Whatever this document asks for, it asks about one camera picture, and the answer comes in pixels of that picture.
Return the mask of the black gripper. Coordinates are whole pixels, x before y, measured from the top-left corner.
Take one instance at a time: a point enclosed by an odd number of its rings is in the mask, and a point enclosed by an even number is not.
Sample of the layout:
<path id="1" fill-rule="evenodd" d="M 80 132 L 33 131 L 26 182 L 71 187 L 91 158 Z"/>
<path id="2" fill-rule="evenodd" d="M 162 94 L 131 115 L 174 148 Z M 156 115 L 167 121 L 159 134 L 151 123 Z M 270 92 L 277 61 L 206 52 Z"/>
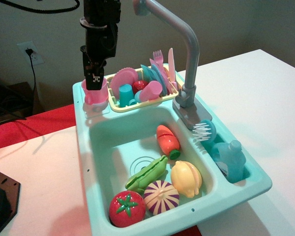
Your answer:
<path id="1" fill-rule="evenodd" d="M 81 23 L 81 26 L 86 29 L 86 44 L 80 47 L 86 88 L 101 90 L 106 60 L 116 56 L 118 26 L 116 23 L 107 23 L 104 26 Z"/>

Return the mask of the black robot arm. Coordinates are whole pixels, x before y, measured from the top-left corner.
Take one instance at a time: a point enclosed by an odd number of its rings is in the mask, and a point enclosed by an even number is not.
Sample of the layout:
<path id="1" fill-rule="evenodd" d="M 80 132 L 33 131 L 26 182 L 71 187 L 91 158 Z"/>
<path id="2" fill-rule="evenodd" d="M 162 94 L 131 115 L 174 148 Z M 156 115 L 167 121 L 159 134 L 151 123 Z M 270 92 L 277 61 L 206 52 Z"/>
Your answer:
<path id="1" fill-rule="evenodd" d="M 86 39 L 80 51 L 87 90 L 101 90 L 106 59 L 116 56 L 120 14 L 119 0 L 84 1 L 80 25 L 86 30 Z"/>

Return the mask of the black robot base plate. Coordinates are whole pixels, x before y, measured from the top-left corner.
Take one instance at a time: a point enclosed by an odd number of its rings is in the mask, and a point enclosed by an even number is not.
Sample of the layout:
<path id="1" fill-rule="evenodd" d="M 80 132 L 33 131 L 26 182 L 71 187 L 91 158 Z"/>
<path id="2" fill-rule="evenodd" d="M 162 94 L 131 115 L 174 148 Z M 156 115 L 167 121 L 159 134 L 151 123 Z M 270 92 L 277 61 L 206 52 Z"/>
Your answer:
<path id="1" fill-rule="evenodd" d="M 0 233 L 18 211 L 21 184 L 0 172 Z"/>

